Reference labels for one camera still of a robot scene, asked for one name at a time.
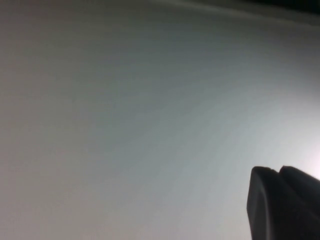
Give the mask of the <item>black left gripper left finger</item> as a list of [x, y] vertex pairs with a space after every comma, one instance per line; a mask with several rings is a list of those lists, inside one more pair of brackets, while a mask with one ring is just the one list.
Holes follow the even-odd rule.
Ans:
[[247, 215], [253, 240], [319, 240], [320, 206], [309, 206], [280, 176], [280, 171], [251, 170]]

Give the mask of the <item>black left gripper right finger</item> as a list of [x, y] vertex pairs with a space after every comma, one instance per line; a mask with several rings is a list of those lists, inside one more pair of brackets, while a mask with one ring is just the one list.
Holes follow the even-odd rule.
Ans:
[[310, 207], [320, 206], [320, 181], [292, 166], [283, 166], [279, 175]]

